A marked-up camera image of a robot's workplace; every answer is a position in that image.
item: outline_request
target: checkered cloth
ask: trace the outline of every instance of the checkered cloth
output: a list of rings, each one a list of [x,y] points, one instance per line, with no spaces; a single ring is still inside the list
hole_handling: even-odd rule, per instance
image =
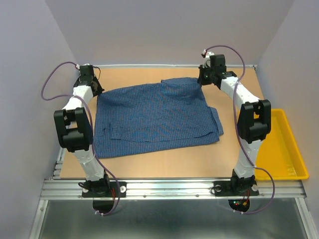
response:
[[[100,158],[214,143],[223,134],[196,78],[162,80],[98,96],[94,144]]]

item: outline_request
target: white backdrop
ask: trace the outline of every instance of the white backdrop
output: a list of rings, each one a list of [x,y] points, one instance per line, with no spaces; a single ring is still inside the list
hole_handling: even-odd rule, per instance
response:
[[[199,64],[215,44],[257,64],[293,1],[46,0],[76,60],[100,65]]]
[[[264,96],[288,116],[310,178],[306,203],[319,231],[319,1],[295,0],[257,76]]]
[[[74,57],[43,0],[2,2],[0,32],[0,238],[26,239],[59,151],[53,112],[66,102],[44,102],[40,90]],[[75,74],[63,67],[46,95],[70,93]]]

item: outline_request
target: folded cloth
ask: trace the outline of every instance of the folded cloth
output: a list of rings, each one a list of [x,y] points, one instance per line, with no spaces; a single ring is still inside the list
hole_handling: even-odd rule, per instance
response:
[[[223,128],[196,78],[125,87],[97,99],[94,144],[100,158],[217,142]]]

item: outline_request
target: wooden table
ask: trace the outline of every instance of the wooden table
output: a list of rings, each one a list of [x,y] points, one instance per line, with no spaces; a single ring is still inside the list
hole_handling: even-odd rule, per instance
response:
[[[238,76],[241,68],[233,70]],[[106,90],[157,83],[175,77],[198,77],[197,68],[115,68],[102,69],[100,83]],[[242,80],[255,96],[263,95],[254,69],[246,70]],[[207,104],[217,109],[224,134],[220,141],[210,145],[177,148],[158,152],[101,159],[102,163],[118,178],[191,178],[229,177],[238,158],[239,145],[235,135],[232,100],[216,86],[203,87]],[[96,99],[89,103],[95,121]],[[77,159],[65,153],[61,178],[85,178]]]

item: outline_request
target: yellow bin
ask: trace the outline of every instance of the yellow bin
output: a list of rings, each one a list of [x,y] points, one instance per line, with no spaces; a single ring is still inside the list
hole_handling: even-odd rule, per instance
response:
[[[259,149],[256,165],[269,171],[274,180],[309,178],[286,114],[282,109],[271,110],[271,132]],[[256,180],[270,180],[261,170],[256,170],[255,175]]]

